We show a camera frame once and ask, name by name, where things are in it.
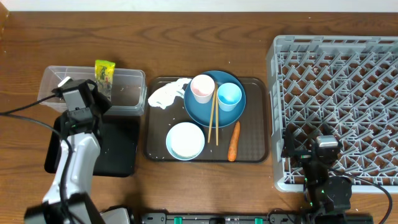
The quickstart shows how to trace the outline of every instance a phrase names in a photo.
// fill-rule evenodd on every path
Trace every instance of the white napkin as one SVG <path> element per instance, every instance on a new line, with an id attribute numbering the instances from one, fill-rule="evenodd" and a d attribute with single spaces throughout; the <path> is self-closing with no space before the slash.
<path id="1" fill-rule="evenodd" d="M 184 99 L 185 90 L 183 86 L 188 84 L 191 78 L 179 78 L 177 81 L 168 83 L 156 90 L 148 99 L 148 103 L 153 107 L 160 107 L 163 110 L 174 103 L 174 98 L 179 96 Z"/>

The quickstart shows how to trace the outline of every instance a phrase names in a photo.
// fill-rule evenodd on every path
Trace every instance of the blue cup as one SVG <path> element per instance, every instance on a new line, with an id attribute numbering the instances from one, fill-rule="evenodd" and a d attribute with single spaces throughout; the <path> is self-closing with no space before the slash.
<path id="1" fill-rule="evenodd" d="M 242 90 L 234 83 L 224 83 L 217 91 L 218 106 L 229 112 L 235 108 L 242 99 Z"/>

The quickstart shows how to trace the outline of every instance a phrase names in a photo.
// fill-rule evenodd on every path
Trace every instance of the white paper cup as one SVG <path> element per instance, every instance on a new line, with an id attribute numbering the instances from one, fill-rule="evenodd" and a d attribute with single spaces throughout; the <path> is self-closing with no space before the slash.
<path id="1" fill-rule="evenodd" d="M 209 102 L 214 89 L 214 80 L 208 75 L 198 75 L 191 81 L 191 91 L 198 103 Z"/>

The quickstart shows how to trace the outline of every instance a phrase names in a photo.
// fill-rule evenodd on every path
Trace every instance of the yellow snack packet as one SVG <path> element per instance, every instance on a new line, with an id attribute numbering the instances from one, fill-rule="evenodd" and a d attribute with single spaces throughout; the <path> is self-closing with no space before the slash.
<path id="1" fill-rule="evenodd" d="M 95 60 L 95 83 L 98 91 L 111 100 L 113 72 L 115 63 L 105 60 Z"/>

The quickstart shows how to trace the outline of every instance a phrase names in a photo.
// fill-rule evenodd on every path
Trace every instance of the carrot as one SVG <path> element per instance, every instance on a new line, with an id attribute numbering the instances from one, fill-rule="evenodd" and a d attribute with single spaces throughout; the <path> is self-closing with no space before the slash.
<path id="1" fill-rule="evenodd" d="M 231 142 L 228 149 L 228 161 L 233 162 L 238 153 L 239 134 L 241 132 L 241 123 L 238 121 L 235 124 L 234 132 L 232 133 Z"/>

